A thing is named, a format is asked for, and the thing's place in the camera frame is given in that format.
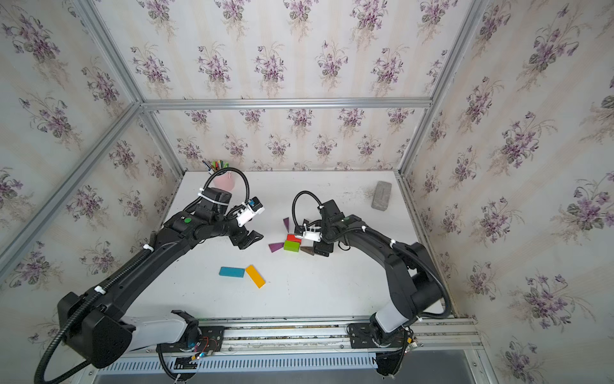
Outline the colourful pens bundle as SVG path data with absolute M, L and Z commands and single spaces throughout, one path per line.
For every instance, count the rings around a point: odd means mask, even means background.
M 213 174 L 214 172 L 220 171 L 230 166 L 229 163 L 224 162 L 222 160 L 211 162 L 209 160 L 203 159 L 201 160 L 201 163 L 206 167 L 210 174 Z

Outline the aluminium mounting rail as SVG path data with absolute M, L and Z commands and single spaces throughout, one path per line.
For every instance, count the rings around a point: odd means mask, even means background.
M 164 347 L 166 356 L 384 353 L 401 348 L 401 339 L 379 347 L 368 335 L 366 316 L 319 318 L 202 318 L 205 338 L 190 350 Z M 484 350 L 468 318 L 425 319 L 412 324 L 409 350 Z

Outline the teal rectangular block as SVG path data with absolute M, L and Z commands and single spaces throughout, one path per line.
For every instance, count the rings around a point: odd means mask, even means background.
M 221 267 L 219 275 L 227 278 L 244 278 L 246 270 L 236 267 Z

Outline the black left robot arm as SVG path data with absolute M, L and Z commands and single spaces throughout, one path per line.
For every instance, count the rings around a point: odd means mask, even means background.
M 150 241 L 124 266 L 85 293 L 70 292 L 59 301 L 59 332 L 41 356 L 36 383 L 46 382 L 46 369 L 60 344 L 84 360 L 60 374 L 55 383 L 89 365 L 110 366 L 129 351 L 164 344 L 178 344 L 188 351 L 196 347 L 201 338 L 199 322 L 184 310 L 153 318 L 129 317 L 126 312 L 159 275 L 197 245 L 227 237 L 233 246 L 244 250 L 262 240 L 261 234 L 246 229 L 246 224 L 264 211 L 260 200 L 246 195 L 241 204 L 230 207 L 231 193 L 210 185 L 216 177 L 229 173 L 247 179 L 233 167 L 214 172 L 198 197 L 153 232 Z

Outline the pink pen cup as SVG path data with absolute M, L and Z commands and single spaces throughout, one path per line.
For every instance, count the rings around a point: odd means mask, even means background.
M 213 180 L 213 184 L 218 189 L 231 192 L 235 186 L 233 172 L 225 172 L 224 174 L 220 174 Z

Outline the yellow rectangular block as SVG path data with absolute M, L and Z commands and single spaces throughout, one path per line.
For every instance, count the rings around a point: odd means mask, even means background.
M 246 273 L 249 275 L 250 279 L 254 282 L 258 289 L 263 288 L 265 286 L 265 279 L 262 277 L 260 272 L 254 265 L 250 265 L 246 268 Z

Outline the brown triangle block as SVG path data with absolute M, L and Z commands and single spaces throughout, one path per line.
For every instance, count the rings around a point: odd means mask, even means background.
M 315 252 L 312 246 L 301 246 L 300 251 L 305 252 L 309 255 L 315 255 Z

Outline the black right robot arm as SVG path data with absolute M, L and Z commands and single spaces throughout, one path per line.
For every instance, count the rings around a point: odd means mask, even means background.
M 320 219 L 299 223 L 296 206 L 302 196 L 318 205 Z M 313 192 L 298 192 L 291 206 L 294 234 L 313 243 L 313 252 L 328 257 L 338 246 L 357 249 L 378 263 L 384 271 L 390 302 L 369 319 L 367 334 L 378 347 L 387 347 L 401 332 L 428 319 L 446 319 L 452 314 L 449 291 L 437 273 L 427 249 L 420 243 L 398 242 L 368 226 L 360 217 L 341 212 L 334 200 L 322 202 Z

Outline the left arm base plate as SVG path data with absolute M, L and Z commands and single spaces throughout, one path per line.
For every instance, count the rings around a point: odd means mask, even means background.
M 183 337 L 176 343 L 161 344 L 157 350 L 163 354 L 169 353 L 190 353 L 192 355 L 204 354 L 212 355 L 220 352 L 224 341 L 224 326 L 200 326 L 192 336 Z

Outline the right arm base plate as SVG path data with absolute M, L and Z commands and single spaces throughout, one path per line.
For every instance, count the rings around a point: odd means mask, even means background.
M 375 323 L 350 323 L 346 327 L 352 349 L 401 348 L 405 342 L 411 343 L 413 332 L 399 327 L 386 334 Z

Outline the green rectangular block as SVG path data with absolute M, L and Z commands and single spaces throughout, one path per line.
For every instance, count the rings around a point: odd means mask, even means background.
M 285 251 L 299 252 L 300 248 L 301 248 L 301 244 L 298 242 L 289 241 L 289 240 L 284 241 L 283 249 Z

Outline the grey rectangular stone block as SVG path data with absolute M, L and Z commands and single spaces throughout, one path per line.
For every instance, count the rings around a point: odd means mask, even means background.
M 386 211 L 390 204 L 392 184 L 378 181 L 374 189 L 371 207 L 376 211 Z

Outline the red rectangular block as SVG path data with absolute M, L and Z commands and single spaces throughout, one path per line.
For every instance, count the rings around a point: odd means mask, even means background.
M 286 237 L 286 242 L 287 243 L 297 243 L 297 244 L 301 244 L 302 240 L 298 237 L 296 237 L 295 235 L 287 235 Z

